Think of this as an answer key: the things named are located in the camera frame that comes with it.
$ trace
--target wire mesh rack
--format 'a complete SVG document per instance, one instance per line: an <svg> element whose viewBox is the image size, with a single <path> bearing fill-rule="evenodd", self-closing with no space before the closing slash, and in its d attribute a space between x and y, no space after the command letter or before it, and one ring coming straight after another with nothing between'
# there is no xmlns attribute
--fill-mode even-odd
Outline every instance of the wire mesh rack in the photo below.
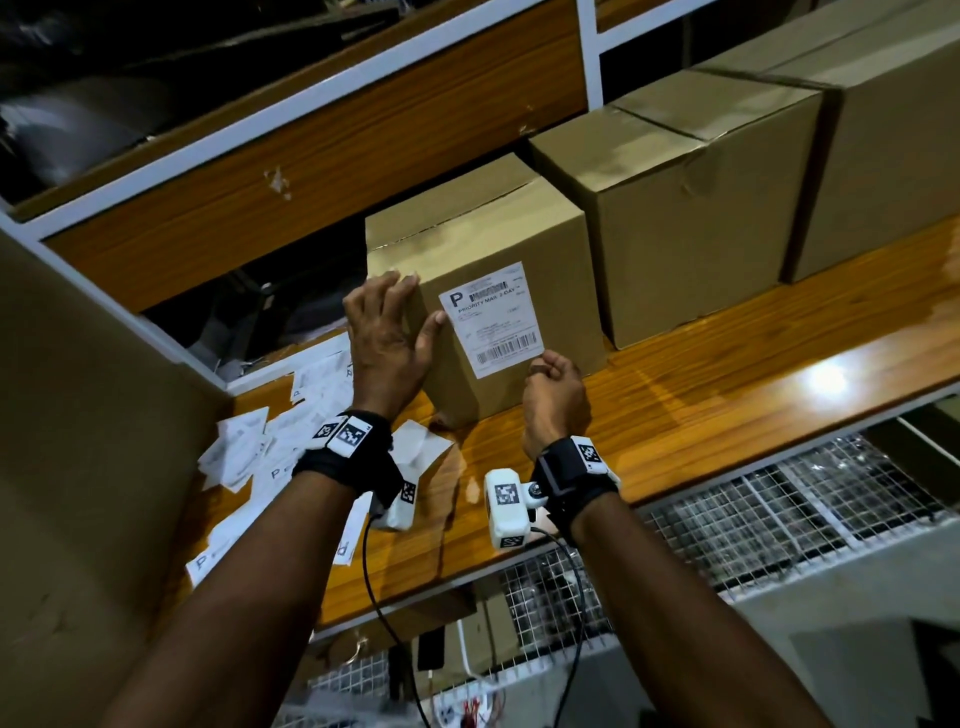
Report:
<svg viewBox="0 0 960 728"><path fill-rule="evenodd" d="M908 538L918 525L953 518L858 434L835 438L691 495L656 502L640 515L728 601ZM521 654L492 670L497 687L568 663L581 620L587 636L584 655L619 644L580 555L571 549L571 556L572 565L563 551L554 549L501 572ZM583 602L574 568L583 580ZM364 672L363 666L356 665L330 673L315 685L328 690L385 691L385 658L382 665L382 678L373 677L375 670ZM474 681L435 699L439 706L458 704L490 689L490 683ZM319 728L326 724L276 725Z"/></svg>

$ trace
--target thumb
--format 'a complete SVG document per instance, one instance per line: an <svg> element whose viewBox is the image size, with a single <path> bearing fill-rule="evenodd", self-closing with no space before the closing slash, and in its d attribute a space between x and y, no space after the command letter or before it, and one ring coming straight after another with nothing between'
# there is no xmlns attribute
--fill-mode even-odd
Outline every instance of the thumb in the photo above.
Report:
<svg viewBox="0 0 960 728"><path fill-rule="evenodd" d="M423 322L423 328L417 336L417 343L414 344L414 359L424 371L429 369L433 361L433 342L445 321L446 314L443 311L432 313Z"/></svg>

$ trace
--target hand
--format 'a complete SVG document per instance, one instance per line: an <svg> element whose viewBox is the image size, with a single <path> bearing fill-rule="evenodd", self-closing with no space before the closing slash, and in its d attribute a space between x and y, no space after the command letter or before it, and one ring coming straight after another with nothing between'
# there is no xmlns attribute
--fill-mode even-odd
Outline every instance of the hand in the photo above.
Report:
<svg viewBox="0 0 960 728"><path fill-rule="evenodd" d="M576 364L550 350L530 362L523 420L523 451L531 460L557 440L587 431L590 402Z"/></svg>
<svg viewBox="0 0 960 728"><path fill-rule="evenodd" d="M353 408L390 422L417 395L433 360L446 314L427 316L413 346L403 334L403 304L420 279L397 271L369 279L344 299L353 356Z"/></svg>

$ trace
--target wooden countertop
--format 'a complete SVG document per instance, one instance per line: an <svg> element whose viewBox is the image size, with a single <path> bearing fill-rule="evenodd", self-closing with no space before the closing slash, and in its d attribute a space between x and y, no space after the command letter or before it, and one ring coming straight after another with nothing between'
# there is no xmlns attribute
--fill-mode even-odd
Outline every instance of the wooden countertop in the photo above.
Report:
<svg viewBox="0 0 960 728"><path fill-rule="evenodd" d="M960 378L960 217L792 286L611 355L587 380L588 432L639 503L691 486ZM241 396L237 413L288 408L291 378ZM401 420L426 423L420 395ZM373 532L379 599L411 595L504 555L490 543L484 474L530 465L514 408L455 434L458 448L420 484L408 533ZM183 564L205 534L249 496L222 488L190 500L161 618L189 593ZM359 554L330 574L319 619L371 610Z"/></svg>

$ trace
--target box flap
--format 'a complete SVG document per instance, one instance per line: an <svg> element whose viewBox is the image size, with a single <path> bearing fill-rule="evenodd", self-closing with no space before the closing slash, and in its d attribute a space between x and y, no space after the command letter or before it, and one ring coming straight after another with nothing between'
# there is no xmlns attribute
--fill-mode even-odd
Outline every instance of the box flap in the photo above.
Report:
<svg viewBox="0 0 960 728"><path fill-rule="evenodd" d="M711 141L817 93L807 88L680 71L628 93L612 105Z"/></svg>
<svg viewBox="0 0 960 728"><path fill-rule="evenodd" d="M748 40L699 67L769 72L923 2L925 0L839 0Z"/></svg>
<svg viewBox="0 0 960 728"><path fill-rule="evenodd" d="M703 141L602 107L538 134L531 143L565 174L600 192L705 146Z"/></svg>
<svg viewBox="0 0 960 728"><path fill-rule="evenodd" d="M393 245L369 250L367 270L372 276L395 268L400 273L416 271L421 280L429 281L582 214L547 180L534 173L531 182L485 205L406 236Z"/></svg>
<svg viewBox="0 0 960 728"><path fill-rule="evenodd" d="M368 217L367 250L440 225L536 178L516 155L492 161Z"/></svg>
<svg viewBox="0 0 960 728"><path fill-rule="evenodd" d="M851 87L935 53L960 40L960 3L927 0L794 61L779 76ZM944 79L944 83L957 83Z"/></svg>

